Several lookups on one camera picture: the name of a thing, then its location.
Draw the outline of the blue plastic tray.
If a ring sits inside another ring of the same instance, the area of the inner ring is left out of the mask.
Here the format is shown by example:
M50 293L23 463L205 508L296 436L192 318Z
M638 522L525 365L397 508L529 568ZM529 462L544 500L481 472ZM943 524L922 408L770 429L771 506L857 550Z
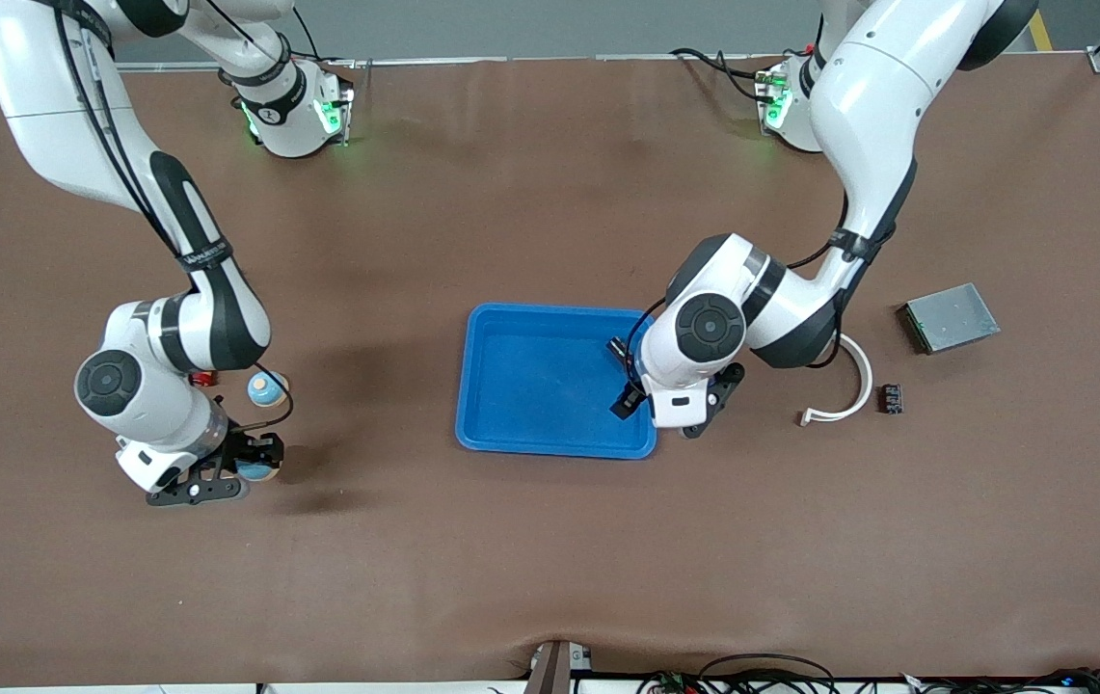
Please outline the blue plastic tray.
M645 460L658 431L646 409L610 412L628 383L608 342L638 310L485 302L470 316L454 436L470 451Z

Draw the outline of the brown table mat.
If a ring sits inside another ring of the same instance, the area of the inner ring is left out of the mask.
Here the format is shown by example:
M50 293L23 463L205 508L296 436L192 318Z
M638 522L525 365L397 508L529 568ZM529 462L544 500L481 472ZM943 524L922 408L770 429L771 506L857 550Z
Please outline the brown table mat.
M701 238L795 262L836 224L818 155L674 59L374 67L350 146L251 145L211 73L134 74L201 186L292 382L280 474L154 509L73 377L118 304L187 285L138 214L34 175L0 115L0 686L504 680L553 638L595 667L738 652L842 678L1100 668L1100 75L956 74L846 332L853 367L748 374L642 462L454 438L482 302L641 311ZM917 353L898 308L972 282L1000 332Z

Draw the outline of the grey metal box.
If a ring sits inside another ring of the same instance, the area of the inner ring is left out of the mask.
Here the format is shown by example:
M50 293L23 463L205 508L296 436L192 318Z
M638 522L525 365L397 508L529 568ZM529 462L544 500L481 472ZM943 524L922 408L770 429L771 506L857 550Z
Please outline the grey metal box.
M1001 330L972 282L903 302L897 313L923 355L967 346Z

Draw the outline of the white curved plastic bracket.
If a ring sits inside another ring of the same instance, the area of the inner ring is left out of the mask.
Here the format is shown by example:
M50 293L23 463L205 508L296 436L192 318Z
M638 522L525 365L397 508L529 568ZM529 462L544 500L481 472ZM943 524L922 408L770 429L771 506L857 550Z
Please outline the white curved plastic bracket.
M864 406L870 403L872 398L872 393L875 392L875 370L872 370L872 362L866 351L864 351L864 348L859 346L848 334L842 334L837 338L836 346L845 348L850 359L853 359L855 368L857 368L859 379L861 379L857 395L855 395L853 404L843 412L822 412L814 408L806 409L804 414L801 414L799 420L799 425L802 427L815 422L833 423L845 420L845 418L849 418L854 414L861 412Z

